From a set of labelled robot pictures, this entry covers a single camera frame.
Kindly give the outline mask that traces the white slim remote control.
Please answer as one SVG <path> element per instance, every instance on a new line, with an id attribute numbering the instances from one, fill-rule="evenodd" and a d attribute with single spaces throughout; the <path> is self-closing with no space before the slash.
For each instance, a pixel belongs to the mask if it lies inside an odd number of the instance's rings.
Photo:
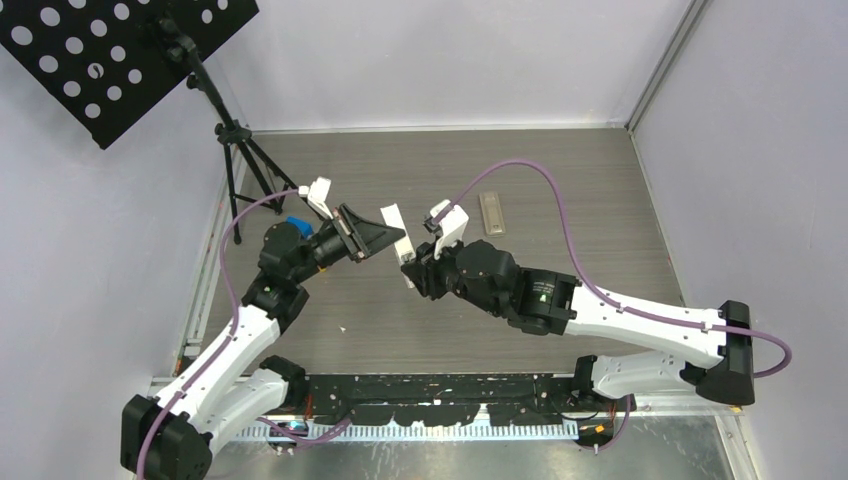
<path id="1" fill-rule="evenodd" d="M 402 213 L 397 204 L 382 207 L 380 212 L 387 226 L 403 231 L 403 237 L 393 245 L 398 264 L 400 267 L 403 267 L 415 259 L 415 249 L 408 236 Z"/>

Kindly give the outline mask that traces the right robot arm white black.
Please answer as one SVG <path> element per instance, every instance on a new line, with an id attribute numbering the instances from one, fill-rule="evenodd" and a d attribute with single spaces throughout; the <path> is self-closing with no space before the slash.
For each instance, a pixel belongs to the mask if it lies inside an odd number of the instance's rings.
<path id="1" fill-rule="evenodd" d="M 424 243 L 401 271 L 422 297 L 453 294 L 526 334 L 603 337 L 643 347 L 639 354 L 577 360 L 570 392 L 584 410 L 669 390 L 731 406 L 755 401 L 750 312 L 743 303 L 687 309 L 614 299 L 608 291 L 596 296 L 572 275 L 521 267 L 482 240 L 441 253 Z"/>

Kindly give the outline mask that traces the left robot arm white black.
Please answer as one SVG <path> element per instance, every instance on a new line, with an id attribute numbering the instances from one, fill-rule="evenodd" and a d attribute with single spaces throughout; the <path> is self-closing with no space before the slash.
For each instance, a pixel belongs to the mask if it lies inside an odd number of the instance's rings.
<path id="1" fill-rule="evenodd" d="M 259 273 L 229 323 L 170 384 L 125 405 L 121 466 L 140 479 L 203 479 L 220 450 L 258 417 L 276 408 L 298 412 L 308 396 L 303 367 L 270 356 L 245 383 L 238 378 L 301 313 L 309 299 L 305 281 L 343 259 L 360 263 L 406 235 L 345 204 L 310 236 L 291 222 L 269 227 Z"/>

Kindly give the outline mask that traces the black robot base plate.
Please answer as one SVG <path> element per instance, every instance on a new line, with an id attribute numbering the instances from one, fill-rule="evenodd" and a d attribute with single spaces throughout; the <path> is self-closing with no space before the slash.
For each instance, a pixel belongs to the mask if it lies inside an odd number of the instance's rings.
<path id="1" fill-rule="evenodd" d="M 626 401 L 581 392 L 569 375 L 552 373 L 312 374 L 290 414 L 332 426 L 466 426 L 487 415 L 492 426 L 553 425 L 623 413 Z"/>

